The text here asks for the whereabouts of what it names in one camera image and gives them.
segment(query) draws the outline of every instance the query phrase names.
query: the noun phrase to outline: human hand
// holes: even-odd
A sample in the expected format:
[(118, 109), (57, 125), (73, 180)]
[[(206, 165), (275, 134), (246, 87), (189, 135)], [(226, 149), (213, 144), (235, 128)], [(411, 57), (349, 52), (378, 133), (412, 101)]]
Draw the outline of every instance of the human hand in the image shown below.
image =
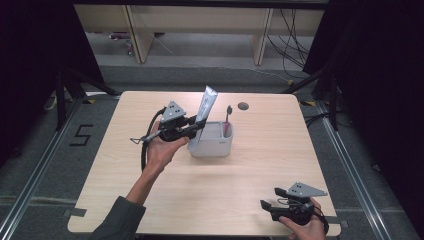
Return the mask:
[[(159, 128), (159, 122), (155, 122), (152, 127), (152, 133), (156, 132)], [(172, 161), (175, 152), (187, 144), (188, 137), (182, 137), (173, 142), (165, 142), (159, 137), (155, 137), (147, 148), (147, 162), (144, 171), (153, 171), (155, 174), (163, 172), (165, 167)]]
[[(321, 205), (311, 198), (311, 202), (314, 204), (315, 212), (321, 214)], [(290, 218), (280, 217), (279, 221), (284, 224), (286, 227), (290, 228), (293, 233), (289, 236), (289, 239), (293, 240), (298, 237), (300, 240), (322, 240), (325, 239), (324, 225), (321, 220), (312, 215), (311, 221), (304, 226), (298, 225), (293, 222)]]

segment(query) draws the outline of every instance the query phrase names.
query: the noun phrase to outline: sleeve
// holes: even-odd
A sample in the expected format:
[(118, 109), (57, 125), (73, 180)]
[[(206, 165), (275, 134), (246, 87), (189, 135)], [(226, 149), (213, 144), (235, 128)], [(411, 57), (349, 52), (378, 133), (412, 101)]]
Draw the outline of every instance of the sleeve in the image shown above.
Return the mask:
[(146, 208), (118, 197), (102, 224), (89, 239), (131, 239), (135, 237), (138, 225)]

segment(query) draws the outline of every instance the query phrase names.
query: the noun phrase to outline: wire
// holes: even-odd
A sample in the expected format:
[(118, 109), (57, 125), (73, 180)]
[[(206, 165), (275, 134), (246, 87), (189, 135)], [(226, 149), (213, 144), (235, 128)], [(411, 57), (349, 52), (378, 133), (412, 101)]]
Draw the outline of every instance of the wire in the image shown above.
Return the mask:
[[(336, 111), (336, 114), (337, 113), (345, 113), (345, 112), (344, 111)], [(315, 115), (315, 116), (304, 117), (304, 118), (309, 118), (308, 120), (305, 121), (306, 127), (309, 128), (313, 122), (315, 122), (316, 120), (318, 120), (320, 118), (327, 117), (328, 115), (330, 115), (329, 112), (321, 113), (321, 114), (318, 114), (318, 115)]]
[(303, 203), (301, 203), (299, 201), (296, 201), (296, 200), (293, 200), (293, 199), (290, 199), (290, 201), (295, 202), (296, 204), (283, 202), (283, 201), (288, 201), (288, 200), (289, 200), (288, 198), (279, 198), (279, 199), (277, 199), (277, 201), (280, 204), (283, 204), (283, 205), (291, 205), (291, 206), (302, 206), (303, 205)]

